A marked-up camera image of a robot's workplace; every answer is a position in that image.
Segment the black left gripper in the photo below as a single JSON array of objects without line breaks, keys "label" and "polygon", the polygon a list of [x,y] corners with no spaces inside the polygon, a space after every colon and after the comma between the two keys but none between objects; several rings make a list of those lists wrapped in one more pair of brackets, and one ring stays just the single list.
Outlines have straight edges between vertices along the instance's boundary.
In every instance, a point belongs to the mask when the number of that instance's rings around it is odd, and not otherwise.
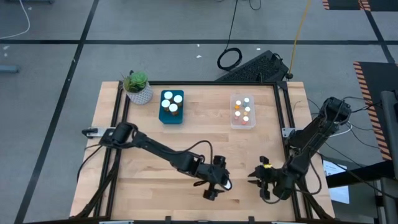
[{"label": "black left gripper", "polygon": [[[229,181],[229,171],[226,168],[226,158],[224,156],[215,156],[213,164],[200,164],[197,169],[197,186],[205,183],[223,185],[223,182]],[[216,189],[214,186],[209,186],[203,193],[203,198],[214,201],[218,194],[223,193],[224,190]]]}]

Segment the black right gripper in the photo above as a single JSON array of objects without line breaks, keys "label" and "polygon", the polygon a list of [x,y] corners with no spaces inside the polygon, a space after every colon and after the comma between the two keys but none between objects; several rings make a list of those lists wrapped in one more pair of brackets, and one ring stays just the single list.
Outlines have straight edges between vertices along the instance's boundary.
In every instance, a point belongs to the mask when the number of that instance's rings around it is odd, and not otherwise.
[{"label": "black right gripper", "polygon": [[280,178],[282,177],[280,169],[270,169],[269,159],[265,156],[259,157],[260,165],[254,168],[254,171],[248,177],[264,177],[262,180],[249,180],[249,183],[255,184],[260,188],[259,195],[262,199],[269,200],[268,184],[274,186],[273,193],[280,191]]}]

